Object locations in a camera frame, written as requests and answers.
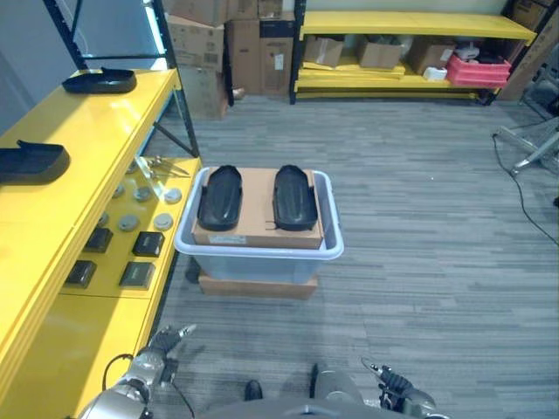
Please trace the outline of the robot left five-finger hand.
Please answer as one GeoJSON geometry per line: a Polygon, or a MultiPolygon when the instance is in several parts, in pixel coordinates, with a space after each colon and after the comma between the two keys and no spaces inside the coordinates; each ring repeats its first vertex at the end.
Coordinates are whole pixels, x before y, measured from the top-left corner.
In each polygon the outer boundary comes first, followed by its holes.
{"type": "Polygon", "coordinates": [[[182,328],[167,326],[158,331],[149,341],[148,349],[157,351],[162,355],[169,354],[187,336],[197,330],[197,324],[191,324],[182,328]]]}

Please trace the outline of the robot right five-finger hand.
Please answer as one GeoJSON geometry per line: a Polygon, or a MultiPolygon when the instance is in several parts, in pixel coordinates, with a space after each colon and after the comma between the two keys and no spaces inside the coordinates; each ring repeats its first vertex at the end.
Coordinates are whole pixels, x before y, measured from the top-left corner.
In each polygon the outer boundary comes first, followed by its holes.
{"type": "Polygon", "coordinates": [[[389,366],[378,366],[370,358],[362,357],[361,363],[378,382],[378,388],[381,390],[380,406],[383,409],[400,412],[404,407],[405,392],[413,387],[411,382],[393,372],[389,366]]]}

